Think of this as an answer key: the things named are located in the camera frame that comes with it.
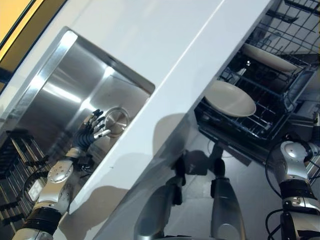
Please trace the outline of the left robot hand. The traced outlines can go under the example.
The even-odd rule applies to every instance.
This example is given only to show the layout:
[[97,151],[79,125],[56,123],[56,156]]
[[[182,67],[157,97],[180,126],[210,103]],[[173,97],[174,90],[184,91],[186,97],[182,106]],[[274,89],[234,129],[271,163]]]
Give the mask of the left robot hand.
[[87,151],[92,143],[111,132],[109,129],[104,129],[105,124],[102,122],[106,118],[102,116],[103,113],[102,110],[96,109],[83,120],[73,136],[71,148]]

